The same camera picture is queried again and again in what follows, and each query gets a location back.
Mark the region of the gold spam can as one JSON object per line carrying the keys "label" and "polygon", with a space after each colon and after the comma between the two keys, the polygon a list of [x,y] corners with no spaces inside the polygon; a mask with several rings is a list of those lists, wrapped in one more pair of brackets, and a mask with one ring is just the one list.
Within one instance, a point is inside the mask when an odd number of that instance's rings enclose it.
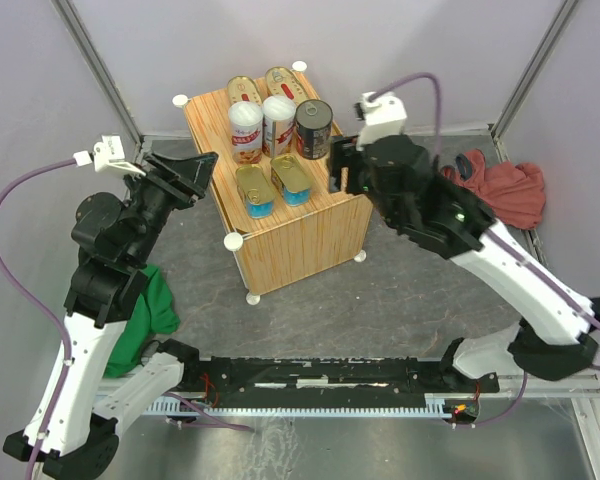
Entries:
{"label": "gold spam can", "polygon": [[277,156],[270,165],[271,182],[288,206],[297,207],[309,201],[311,182],[294,155]]}
{"label": "gold spam can", "polygon": [[236,172],[237,191],[252,219],[262,219],[273,213],[274,192],[259,165],[240,166]]}

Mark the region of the oval fish can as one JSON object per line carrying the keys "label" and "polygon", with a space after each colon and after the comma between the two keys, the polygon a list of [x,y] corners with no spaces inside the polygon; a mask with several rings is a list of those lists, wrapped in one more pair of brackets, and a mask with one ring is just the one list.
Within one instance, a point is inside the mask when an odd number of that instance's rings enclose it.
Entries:
{"label": "oval fish can", "polygon": [[284,96],[296,105],[309,99],[309,95],[295,74],[286,67],[276,66],[265,73],[269,96]]}
{"label": "oval fish can", "polygon": [[227,83],[229,104],[251,102],[262,105],[262,97],[256,82],[248,76],[235,76]]}

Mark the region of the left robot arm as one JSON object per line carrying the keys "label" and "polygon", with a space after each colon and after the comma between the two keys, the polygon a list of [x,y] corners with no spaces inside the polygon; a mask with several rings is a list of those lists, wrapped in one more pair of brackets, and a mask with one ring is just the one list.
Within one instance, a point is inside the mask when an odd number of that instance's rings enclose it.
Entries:
{"label": "left robot arm", "polygon": [[100,192],[77,208],[71,236],[79,264],[55,318],[61,345],[29,424],[9,435],[4,452],[53,479],[95,479],[113,460],[125,431],[159,397],[201,378],[199,351],[165,342],[105,399],[96,394],[109,357],[147,286],[147,259],[169,216],[205,196],[218,156],[149,154],[145,166],[117,161],[129,197]]}

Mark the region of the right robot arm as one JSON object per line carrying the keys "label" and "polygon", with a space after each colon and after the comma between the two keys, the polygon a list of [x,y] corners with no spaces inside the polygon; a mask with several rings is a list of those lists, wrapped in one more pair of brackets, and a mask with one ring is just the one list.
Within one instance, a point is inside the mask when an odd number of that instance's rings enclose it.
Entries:
{"label": "right robot arm", "polygon": [[406,135],[363,147],[336,137],[327,157],[330,190],[366,196],[389,228],[473,274],[520,314],[501,331],[454,341],[438,368],[443,386],[461,391],[487,374],[514,371],[559,381],[597,369],[600,297],[559,281],[437,163]]}

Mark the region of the oval fish can front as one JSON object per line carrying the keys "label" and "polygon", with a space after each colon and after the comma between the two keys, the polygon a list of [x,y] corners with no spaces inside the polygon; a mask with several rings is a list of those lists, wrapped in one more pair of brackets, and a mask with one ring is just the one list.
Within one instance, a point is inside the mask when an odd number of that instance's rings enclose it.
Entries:
{"label": "oval fish can front", "polygon": [[262,105],[262,97],[256,82],[248,76],[235,76],[227,83],[229,104],[251,102]]}

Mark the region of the dark blue round can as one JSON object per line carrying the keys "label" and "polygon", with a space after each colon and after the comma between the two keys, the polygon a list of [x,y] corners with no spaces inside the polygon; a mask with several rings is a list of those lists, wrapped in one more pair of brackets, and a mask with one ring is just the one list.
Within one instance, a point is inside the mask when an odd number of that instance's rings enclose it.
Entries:
{"label": "dark blue round can", "polygon": [[305,159],[324,157],[330,148],[333,112],[324,101],[309,99],[296,109],[296,150]]}

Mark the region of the white-lid cylindrical can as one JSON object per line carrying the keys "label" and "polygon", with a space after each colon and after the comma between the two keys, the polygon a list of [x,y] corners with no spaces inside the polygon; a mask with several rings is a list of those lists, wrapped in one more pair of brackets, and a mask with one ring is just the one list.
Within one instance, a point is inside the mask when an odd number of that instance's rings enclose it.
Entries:
{"label": "white-lid cylindrical can", "polygon": [[239,101],[228,110],[232,158],[238,164],[257,164],[262,158],[263,111],[254,102]]}

